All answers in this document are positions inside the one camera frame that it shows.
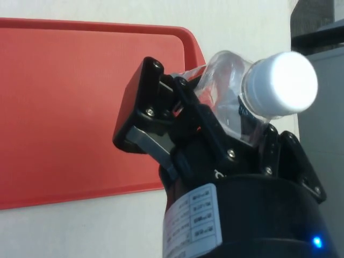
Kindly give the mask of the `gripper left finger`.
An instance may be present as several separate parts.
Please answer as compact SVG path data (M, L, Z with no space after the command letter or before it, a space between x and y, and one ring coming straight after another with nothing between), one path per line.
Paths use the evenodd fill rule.
M213 181L234 172L234 140L193 86L166 75L158 60L144 58L125 89L114 145L151 156L170 178Z

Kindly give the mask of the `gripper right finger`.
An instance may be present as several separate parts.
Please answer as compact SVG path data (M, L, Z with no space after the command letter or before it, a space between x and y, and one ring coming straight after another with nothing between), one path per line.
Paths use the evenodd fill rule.
M278 133L273 125L265 129L259 144L259 169L264 175L301 186L319 204L327 199L325 189L299 140L289 131Z

